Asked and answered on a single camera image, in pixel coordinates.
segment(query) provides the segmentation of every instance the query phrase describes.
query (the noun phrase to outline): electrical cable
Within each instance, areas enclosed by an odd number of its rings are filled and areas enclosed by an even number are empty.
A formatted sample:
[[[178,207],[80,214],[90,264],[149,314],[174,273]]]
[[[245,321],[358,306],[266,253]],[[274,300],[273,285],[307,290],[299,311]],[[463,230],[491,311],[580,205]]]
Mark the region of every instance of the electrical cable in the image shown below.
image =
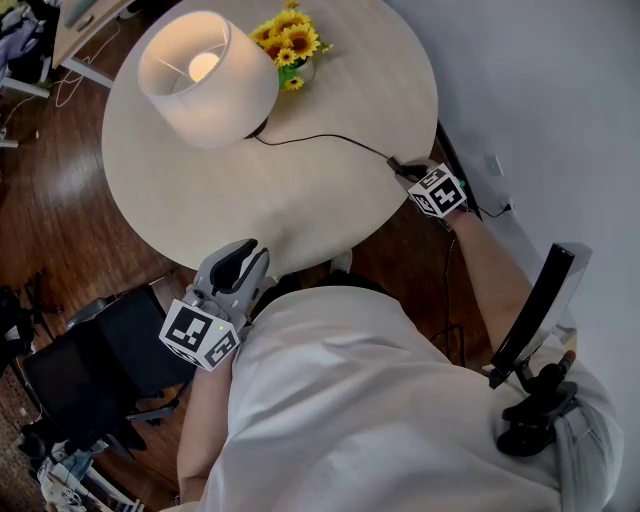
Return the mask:
[[[497,213],[496,215],[491,215],[487,210],[485,210],[482,206],[478,206],[478,209],[480,209],[480,211],[483,211],[484,213],[486,213],[489,217],[491,217],[492,219],[497,219],[498,217],[500,217],[500,215],[504,215],[507,212],[510,212],[512,210],[511,205],[508,204],[507,206],[505,206],[502,211],[500,213]]]
[[[447,249],[447,255],[444,260],[444,272],[442,274],[442,280],[444,283],[444,303],[445,303],[445,315],[444,315],[444,343],[447,353],[447,359],[451,360],[451,349],[449,347],[449,261],[451,260],[451,252],[453,251],[453,244],[456,242],[456,235],[454,234],[449,243]]]
[[[64,486],[67,486],[67,481],[69,480],[69,477],[71,476],[71,471],[73,471],[73,468],[76,467],[76,464],[78,463],[78,458],[74,455],[71,455],[71,457],[73,457],[73,464],[71,465],[71,467],[69,468],[69,472],[67,473],[67,478],[64,479]]]
[[[462,366],[463,368],[466,368],[467,367],[467,357],[466,357],[466,354],[465,354],[465,345],[464,345],[464,329],[460,324],[452,324],[449,327],[447,327],[446,329],[441,330],[435,336],[432,336],[430,339],[433,342],[437,338],[439,338],[440,336],[445,334],[445,332],[451,332],[453,330],[457,330],[458,331],[458,335],[460,336],[460,366]]]
[[[118,27],[118,31],[113,34],[109,39],[107,39],[103,45],[100,47],[100,49],[93,55],[93,57],[85,57],[82,60],[84,62],[87,62],[88,64],[92,64],[93,61],[98,57],[98,55],[100,55],[100,52],[102,52],[102,50],[105,49],[105,47],[111,42],[113,41],[118,34],[120,34],[120,32],[122,32],[122,27],[120,26],[120,23],[116,22],[116,26]],[[67,78],[69,77],[69,75],[73,73],[73,71],[69,71],[65,77],[61,80],[63,83],[67,83],[67,84],[73,84],[75,83],[76,85],[74,86],[74,88],[71,91],[71,94],[69,94],[69,97],[64,100],[62,103],[59,104],[59,100],[60,100],[60,90],[62,89],[62,85],[60,85],[60,87],[58,87],[58,91],[56,93],[56,107],[60,108],[60,107],[64,107],[69,100],[73,97],[73,95],[75,94],[76,90],[78,89],[78,87],[80,86],[80,84],[82,83],[82,80],[84,79],[84,76],[79,76],[78,78],[74,79],[74,80],[67,80]]]
[[[310,137],[302,137],[300,139],[285,140],[285,141],[282,141],[282,142],[267,142],[266,140],[261,139],[257,135],[256,135],[255,139],[258,142],[261,142],[262,144],[264,144],[265,146],[282,146],[283,144],[291,144],[292,142],[302,142],[302,141],[305,141],[305,140],[317,139],[317,138],[320,138],[320,137],[335,137],[336,139],[342,139],[342,140],[345,140],[347,142],[351,142],[351,144],[355,144],[356,146],[360,146],[361,148],[366,149],[367,151],[371,151],[372,153],[375,153],[376,155],[381,156],[385,160],[389,160],[389,158],[390,158],[387,155],[385,155],[384,153],[381,153],[380,151],[378,151],[377,149],[370,148],[369,146],[366,146],[365,144],[362,144],[361,142],[358,142],[357,140],[353,140],[353,139],[350,139],[349,137],[345,137],[344,135],[338,135],[336,133],[320,133],[318,135],[311,135]]]
[[[113,34],[109,39],[107,39],[104,44],[100,47],[100,49],[92,56],[92,57],[85,57],[82,60],[84,62],[87,62],[88,64],[91,64],[97,57],[98,55],[100,55],[100,52],[102,52],[102,50],[105,49],[105,47],[111,42],[113,41],[118,34],[120,34],[120,32],[122,31],[122,27],[120,26],[119,23],[116,23],[117,27],[118,27],[118,31]],[[58,80],[57,82],[53,82],[52,84],[49,84],[49,86],[47,86],[47,89],[50,89],[51,87],[53,87],[56,84],[60,84],[60,87],[58,87],[58,90],[56,92],[56,108],[60,108],[60,107],[64,107],[69,100],[71,100],[71,98],[73,97],[73,95],[75,94],[76,90],[78,89],[78,87],[80,86],[80,83],[82,82],[82,80],[85,78],[84,76],[79,76],[78,78],[74,78],[73,80],[67,80],[67,78],[69,77],[69,75],[73,73],[73,71],[69,71],[65,77],[62,80]],[[69,97],[64,100],[62,103],[60,103],[60,90],[62,89],[62,84],[76,84],[73,88],[73,90],[71,91],[71,94],[69,94]],[[33,98],[35,98],[37,95],[34,94],[24,100],[22,100],[20,103],[18,103],[15,107],[13,107],[13,109],[11,110],[11,112],[9,113],[9,115],[7,116],[7,120],[2,124],[2,128],[5,128],[8,124],[9,124],[9,120],[11,119],[11,117],[13,116],[14,112],[16,110],[18,110],[19,107],[21,107],[24,103],[26,103],[27,101],[31,101]]]

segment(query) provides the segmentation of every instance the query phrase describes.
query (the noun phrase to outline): wooden table top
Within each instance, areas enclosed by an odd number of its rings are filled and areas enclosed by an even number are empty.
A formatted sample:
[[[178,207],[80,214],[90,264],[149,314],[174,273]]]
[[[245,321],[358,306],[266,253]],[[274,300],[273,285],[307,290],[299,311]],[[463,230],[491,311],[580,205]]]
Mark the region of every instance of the wooden table top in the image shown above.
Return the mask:
[[[73,8],[77,0],[65,0],[60,6],[60,18],[56,30],[56,41],[53,48],[52,66],[57,68],[66,59],[75,55],[82,46],[102,26],[114,18],[122,9],[127,7],[133,0],[98,0],[73,24],[71,28],[64,26],[67,13]],[[80,32],[78,27],[82,25],[82,20],[93,15],[93,20]]]
[[[198,149],[143,95],[137,67],[144,48],[170,20],[197,9],[219,12],[248,33],[277,14],[282,1],[185,0],[130,52],[102,131],[109,187],[129,224],[191,268],[228,243],[256,238],[271,252],[271,275],[326,261],[371,235],[407,197],[383,158],[333,138]],[[436,84],[404,20],[380,0],[307,0],[303,11],[335,48],[318,58],[313,82],[280,94],[261,138],[336,133],[401,162],[428,157]]]

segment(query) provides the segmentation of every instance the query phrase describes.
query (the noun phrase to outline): yellow flower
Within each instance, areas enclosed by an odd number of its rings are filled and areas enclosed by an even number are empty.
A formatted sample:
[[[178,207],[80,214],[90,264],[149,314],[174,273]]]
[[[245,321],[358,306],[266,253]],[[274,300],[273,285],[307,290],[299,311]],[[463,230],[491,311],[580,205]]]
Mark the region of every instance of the yellow flower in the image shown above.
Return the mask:
[[[304,85],[304,80],[299,76],[293,77],[284,83],[285,91],[297,91]]]
[[[320,46],[318,34],[308,23],[287,28],[282,33],[284,44],[289,46],[301,59],[311,57]]]
[[[282,48],[276,58],[276,64],[279,68],[292,64],[297,59],[296,53],[291,48]]]
[[[262,25],[260,25],[253,32],[251,32],[251,34],[249,34],[249,37],[253,42],[258,43],[261,46],[264,46],[265,43],[271,37],[270,31],[272,28],[273,28],[273,21],[269,20],[266,23],[263,23]]]
[[[271,57],[271,60],[276,60],[278,58],[280,50],[282,50],[286,46],[287,44],[285,44],[282,36],[276,36],[267,39],[267,41],[265,41],[265,43],[262,45],[262,48],[265,52],[267,52],[267,55]]]
[[[284,10],[273,18],[273,26],[270,33],[271,36],[277,36],[287,28],[291,28],[294,25],[304,25],[305,23],[311,23],[311,18],[306,14],[293,9]]]

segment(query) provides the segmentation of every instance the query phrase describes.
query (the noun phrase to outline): black chair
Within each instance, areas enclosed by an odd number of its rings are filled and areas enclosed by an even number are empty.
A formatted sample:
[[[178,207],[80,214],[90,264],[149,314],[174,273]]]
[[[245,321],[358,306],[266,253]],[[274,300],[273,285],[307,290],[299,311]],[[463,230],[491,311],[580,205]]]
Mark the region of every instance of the black chair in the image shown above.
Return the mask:
[[[24,359],[24,373],[43,412],[78,449],[104,439],[123,455],[146,445],[131,421],[169,416],[195,367],[159,340],[165,313],[149,285],[98,299],[69,322],[54,343]],[[141,412],[144,398],[182,384],[159,409]]]

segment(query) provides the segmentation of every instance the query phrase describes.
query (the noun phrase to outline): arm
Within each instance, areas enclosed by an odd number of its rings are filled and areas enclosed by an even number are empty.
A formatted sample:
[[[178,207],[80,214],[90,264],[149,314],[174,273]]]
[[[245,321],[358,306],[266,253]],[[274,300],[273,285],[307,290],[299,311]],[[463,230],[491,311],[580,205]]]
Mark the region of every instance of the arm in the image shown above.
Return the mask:
[[[498,350],[531,293],[531,283],[473,213],[447,216],[460,243],[491,348]]]
[[[183,503],[202,498],[209,472],[227,440],[233,359],[233,354],[227,356],[213,372],[196,371],[178,449]]]

